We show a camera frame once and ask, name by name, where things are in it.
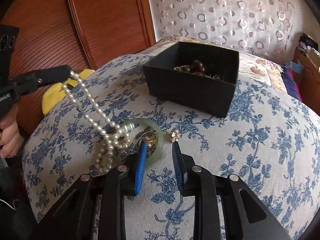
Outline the grey sleeve left forearm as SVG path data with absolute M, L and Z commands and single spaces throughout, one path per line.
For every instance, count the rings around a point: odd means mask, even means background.
M 29 239 L 36 226 L 21 158 L 1 159 L 1 239 Z

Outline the person's left hand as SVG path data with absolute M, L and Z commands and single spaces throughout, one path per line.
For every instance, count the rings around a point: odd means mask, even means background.
M 20 136 L 17 123 L 18 106 L 14 104 L 1 119 L 1 158 L 12 158 L 17 155 L 23 138 Z

